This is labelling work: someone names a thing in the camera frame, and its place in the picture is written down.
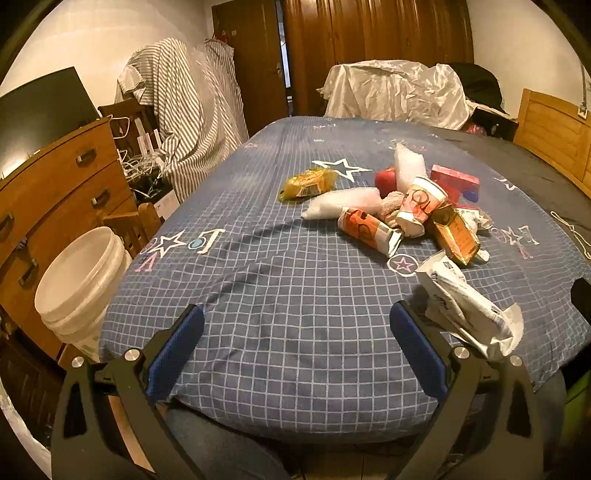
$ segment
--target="headboard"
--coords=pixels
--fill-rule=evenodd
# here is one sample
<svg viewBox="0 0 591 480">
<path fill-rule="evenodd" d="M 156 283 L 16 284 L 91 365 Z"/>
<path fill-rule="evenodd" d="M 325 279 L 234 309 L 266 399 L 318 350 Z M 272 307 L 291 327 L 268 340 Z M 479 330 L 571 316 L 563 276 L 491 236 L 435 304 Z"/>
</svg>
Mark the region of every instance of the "headboard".
<svg viewBox="0 0 591 480">
<path fill-rule="evenodd" d="M 579 117 L 565 100 L 524 89 L 514 143 L 548 162 L 591 198 L 591 113 Z"/>
</svg>

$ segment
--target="television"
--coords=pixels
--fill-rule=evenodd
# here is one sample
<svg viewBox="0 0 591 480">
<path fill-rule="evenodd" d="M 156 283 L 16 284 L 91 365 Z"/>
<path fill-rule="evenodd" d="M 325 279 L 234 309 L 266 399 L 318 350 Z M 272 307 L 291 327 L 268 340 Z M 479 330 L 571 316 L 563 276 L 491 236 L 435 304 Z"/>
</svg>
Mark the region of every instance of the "television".
<svg viewBox="0 0 591 480">
<path fill-rule="evenodd" d="M 74 67 L 0 97 L 0 179 L 38 150 L 99 118 Z"/>
</svg>

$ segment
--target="red ball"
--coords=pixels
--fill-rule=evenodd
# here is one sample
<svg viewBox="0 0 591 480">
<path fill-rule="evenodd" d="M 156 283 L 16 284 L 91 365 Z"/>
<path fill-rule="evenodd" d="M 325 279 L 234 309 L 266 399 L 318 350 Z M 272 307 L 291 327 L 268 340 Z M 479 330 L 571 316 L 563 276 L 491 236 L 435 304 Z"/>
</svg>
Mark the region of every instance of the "red ball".
<svg viewBox="0 0 591 480">
<path fill-rule="evenodd" d="M 375 186 L 379 190 L 379 195 L 386 198 L 388 193 L 396 191 L 396 172 L 393 168 L 386 168 L 376 173 Z"/>
</svg>

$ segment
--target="plastic bucket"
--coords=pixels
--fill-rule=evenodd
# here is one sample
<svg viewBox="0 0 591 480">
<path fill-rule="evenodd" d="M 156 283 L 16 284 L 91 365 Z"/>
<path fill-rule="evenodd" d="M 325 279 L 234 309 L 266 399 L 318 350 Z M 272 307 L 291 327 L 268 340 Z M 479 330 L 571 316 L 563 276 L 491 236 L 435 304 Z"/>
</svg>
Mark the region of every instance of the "plastic bucket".
<svg viewBox="0 0 591 480">
<path fill-rule="evenodd" d="M 41 320 L 60 340 L 98 359 L 105 311 L 130 263 L 121 238 L 108 227 L 78 237 L 37 287 L 35 309 Z"/>
</svg>

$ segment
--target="yellow package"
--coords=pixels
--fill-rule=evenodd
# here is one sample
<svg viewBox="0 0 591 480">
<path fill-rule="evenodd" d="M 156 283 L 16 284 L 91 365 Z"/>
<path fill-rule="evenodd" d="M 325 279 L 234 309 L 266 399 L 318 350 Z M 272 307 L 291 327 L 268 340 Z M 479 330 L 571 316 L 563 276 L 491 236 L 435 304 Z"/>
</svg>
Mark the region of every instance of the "yellow package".
<svg viewBox="0 0 591 480">
<path fill-rule="evenodd" d="M 282 202 L 303 200 L 332 190 L 339 174 L 329 168 L 311 168 L 287 179 L 277 196 Z"/>
</svg>

